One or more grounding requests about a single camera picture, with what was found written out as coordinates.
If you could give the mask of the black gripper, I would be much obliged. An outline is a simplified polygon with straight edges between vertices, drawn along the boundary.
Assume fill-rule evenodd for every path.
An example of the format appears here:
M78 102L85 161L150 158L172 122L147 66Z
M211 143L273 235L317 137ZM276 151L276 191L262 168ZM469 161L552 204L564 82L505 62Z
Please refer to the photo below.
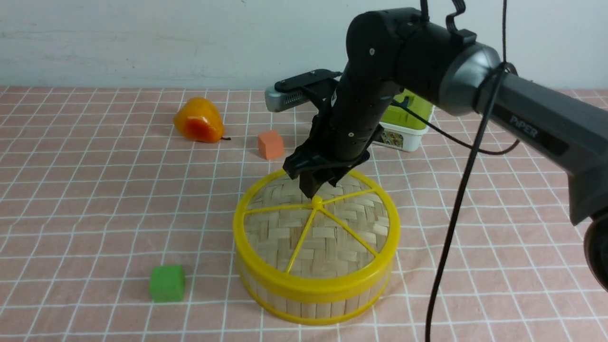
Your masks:
M333 187L371 157L369 146L380 133L381 114L323 114L313 119L306 141L283 163L290 178L312 199L328 182Z

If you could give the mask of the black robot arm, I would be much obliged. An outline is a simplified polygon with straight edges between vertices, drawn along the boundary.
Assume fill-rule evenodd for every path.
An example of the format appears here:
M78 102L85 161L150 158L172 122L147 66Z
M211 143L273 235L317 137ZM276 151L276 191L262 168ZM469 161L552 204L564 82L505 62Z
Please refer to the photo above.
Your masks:
M591 219L587 264L607 287L607 112L502 70L499 54L475 33L428 22L411 7L368 11L347 30L348 62L332 96L313 118L308 139L283 169L311 198L369 158L380 118L401 90L452 115L481 114L557 164L568 177L570 221Z

